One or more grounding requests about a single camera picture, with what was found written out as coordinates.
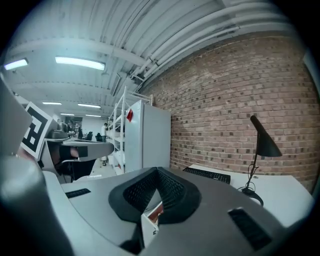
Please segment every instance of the white table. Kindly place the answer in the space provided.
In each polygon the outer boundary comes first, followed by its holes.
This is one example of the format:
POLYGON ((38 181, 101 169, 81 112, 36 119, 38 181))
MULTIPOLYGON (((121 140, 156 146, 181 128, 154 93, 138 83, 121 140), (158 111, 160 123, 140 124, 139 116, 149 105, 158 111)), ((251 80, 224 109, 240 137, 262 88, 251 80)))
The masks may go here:
MULTIPOLYGON (((236 189, 244 187, 248 181, 248 175, 244 173, 218 170, 196 164, 190 167, 230 175, 230 185, 236 189)), ((251 181, 255 184, 255 192, 263 200, 263 207, 274 215, 284 227, 291 226, 309 214, 314 199, 293 176, 254 175, 254 177, 251 181)))

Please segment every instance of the desk lamp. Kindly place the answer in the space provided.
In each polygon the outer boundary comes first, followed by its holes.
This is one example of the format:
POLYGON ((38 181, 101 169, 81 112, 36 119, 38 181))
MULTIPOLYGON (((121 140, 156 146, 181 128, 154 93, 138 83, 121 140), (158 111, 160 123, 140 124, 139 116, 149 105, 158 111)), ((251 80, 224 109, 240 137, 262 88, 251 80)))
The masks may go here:
POLYGON ((248 167, 248 174, 249 174, 249 168, 252 165, 249 180, 245 184, 245 188, 242 189, 242 193, 244 193, 250 198, 257 199, 263 206, 264 201, 261 199, 260 196, 256 194, 255 189, 252 190, 251 188, 249 188, 251 179, 255 174, 256 170, 259 168, 259 167, 256 167, 257 155, 262 157, 281 157, 282 153, 280 152, 274 140, 270 137, 270 135, 266 132, 265 128, 259 122, 258 118, 255 115, 252 115, 250 117, 250 120, 257 131, 256 150, 255 150, 253 164, 250 164, 248 167))

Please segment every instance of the wall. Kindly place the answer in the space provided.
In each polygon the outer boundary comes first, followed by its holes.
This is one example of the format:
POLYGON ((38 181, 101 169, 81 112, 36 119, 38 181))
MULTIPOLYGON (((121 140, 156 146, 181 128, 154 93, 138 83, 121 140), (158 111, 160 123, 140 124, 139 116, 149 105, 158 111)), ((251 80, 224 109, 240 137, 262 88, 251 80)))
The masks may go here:
POLYGON ((303 56, 286 35, 242 35, 195 52, 142 88, 171 111, 170 166, 246 173, 255 115, 283 154, 258 156, 256 173, 293 175, 311 191, 319 173, 320 107, 303 56))
POLYGON ((63 116, 61 116, 58 112, 59 110, 57 110, 55 107, 53 106, 44 106, 44 105, 37 105, 37 107, 39 107, 39 109, 41 109, 42 111, 46 112, 50 117, 52 117, 55 121, 57 121, 58 119, 63 120, 63 116))
POLYGON ((92 132, 92 141, 96 141, 96 135, 97 133, 101 133, 101 127, 104 125, 104 123, 107 123, 107 120, 104 120, 102 118, 89 118, 84 117, 82 119, 82 132, 84 134, 87 134, 88 132, 92 132))
POLYGON ((21 97, 20 95, 16 95, 15 99, 21 104, 21 105, 28 105, 29 100, 26 100, 25 98, 21 97))

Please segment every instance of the keyboard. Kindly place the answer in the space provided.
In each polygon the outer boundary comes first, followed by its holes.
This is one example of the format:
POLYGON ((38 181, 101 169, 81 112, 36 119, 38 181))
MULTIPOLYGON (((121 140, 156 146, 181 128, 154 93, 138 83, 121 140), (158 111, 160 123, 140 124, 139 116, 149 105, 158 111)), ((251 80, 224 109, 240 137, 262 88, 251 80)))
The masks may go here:
POLYGON ((221 173, 216 173, 216 172, 211 172, 211 171, 206 171, 206 170, 199 170, 199 169, 194 169, 187 167, 183 170, 184 172, 199 175, 202 177, 210 178, 213 180, 221 181, 224 183, 230 184, 231 176, 227 174, 221 174, 221 173))

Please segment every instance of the metal shelf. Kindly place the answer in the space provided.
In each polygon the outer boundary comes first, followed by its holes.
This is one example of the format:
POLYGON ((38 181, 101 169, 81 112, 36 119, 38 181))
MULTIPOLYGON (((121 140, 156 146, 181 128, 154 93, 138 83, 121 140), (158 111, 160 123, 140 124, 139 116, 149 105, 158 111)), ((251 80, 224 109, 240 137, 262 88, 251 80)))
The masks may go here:
POLYGON ((136 92, 127 92, 127 87, 124 87, 123 95, 121 96, 120 100, 115 104, 114 110, 111 113, 110 117, 108 118, 108 129, 110 132, 107 134, 108 137, 110 137, 109 142, 111 142, 118 151, 114 151, 113 154, 113 169, 117 175, 124 174, 125 173, 125 151, 124 151, 124 142, 125 142, 125 134, 124 134, 124 125, 125 125, 125 115, 127 109, 130 108, 130 106, 133 103, 136 103, 137 101, 142 100, 146 104, 150 104, 152 106, 153 104, 153 95, 151 94, 149 97, 136 93, 136 92), (117 111, 121 110, 121 115, 117 116, 117 111), (120 127, 120 133, 119 137, 114 136, 116 134, 116 129, 120 127))

